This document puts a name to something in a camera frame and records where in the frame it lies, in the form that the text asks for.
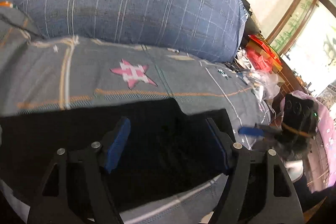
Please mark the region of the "black pants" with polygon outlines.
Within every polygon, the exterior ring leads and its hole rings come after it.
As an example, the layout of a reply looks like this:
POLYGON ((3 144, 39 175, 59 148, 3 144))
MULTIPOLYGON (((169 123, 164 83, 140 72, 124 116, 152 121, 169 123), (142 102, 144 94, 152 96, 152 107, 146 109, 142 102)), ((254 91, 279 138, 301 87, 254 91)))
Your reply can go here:
POLYGON ((207 119, 234 139, 225 109, 185 114, 174 99, 1 117, 1 179, 31 205, 54 154, 87 147, 126 117, 131 132, 108 175, 123 212, 190 190, 224 173, 223 154, 207 119))

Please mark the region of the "clear plastic bags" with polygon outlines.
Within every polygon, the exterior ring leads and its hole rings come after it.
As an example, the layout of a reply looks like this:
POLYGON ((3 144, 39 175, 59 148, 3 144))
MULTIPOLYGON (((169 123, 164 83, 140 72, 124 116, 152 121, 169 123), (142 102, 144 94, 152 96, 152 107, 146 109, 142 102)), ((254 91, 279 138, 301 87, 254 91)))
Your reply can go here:
POLYGON ((235 63, 240 66, 238 76, 252 88, 257 100, 272 100, 280 92, 280 77, 272 72, 272 67, 261 57, 261 63, 266 65, 265 69, 257 69, 252 61, 248 59, 248 52, 239 49, 235 57, 235 63))

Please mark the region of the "red box pile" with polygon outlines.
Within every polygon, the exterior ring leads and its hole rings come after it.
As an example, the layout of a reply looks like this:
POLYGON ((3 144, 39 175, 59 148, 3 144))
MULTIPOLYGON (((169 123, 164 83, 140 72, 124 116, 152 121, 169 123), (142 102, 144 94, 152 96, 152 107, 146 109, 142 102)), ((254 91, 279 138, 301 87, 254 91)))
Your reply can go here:
POLYGON ((282 70, 282 63, 276 51, 257 35, 248 35, 249 42, 245 47, 248 60, 256 70, 267 73, 279 73, 282 70))

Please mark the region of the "wooden framed picture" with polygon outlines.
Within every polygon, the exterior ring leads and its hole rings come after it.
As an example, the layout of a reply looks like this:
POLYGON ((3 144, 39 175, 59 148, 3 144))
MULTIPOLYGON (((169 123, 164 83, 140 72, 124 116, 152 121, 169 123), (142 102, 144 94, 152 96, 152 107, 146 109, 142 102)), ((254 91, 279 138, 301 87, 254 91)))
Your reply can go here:
POLYGON ((293 0, 267 37, 267 42, 279 55, 288 52, 306 26, 318 0, 293 0))

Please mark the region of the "grey patterned bed sheet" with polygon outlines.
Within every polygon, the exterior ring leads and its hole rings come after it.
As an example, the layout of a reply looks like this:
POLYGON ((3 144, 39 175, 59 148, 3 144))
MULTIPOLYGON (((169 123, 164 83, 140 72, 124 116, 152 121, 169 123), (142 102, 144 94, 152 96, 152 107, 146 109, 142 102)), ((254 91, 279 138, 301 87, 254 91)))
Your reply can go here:
POLYGON ((235 130, 270 121, 267 103, 224 64, 172 48, 43 38, 12 0, 1 0, 1 114, 167 98, 186 114, 226 109, 235 130))

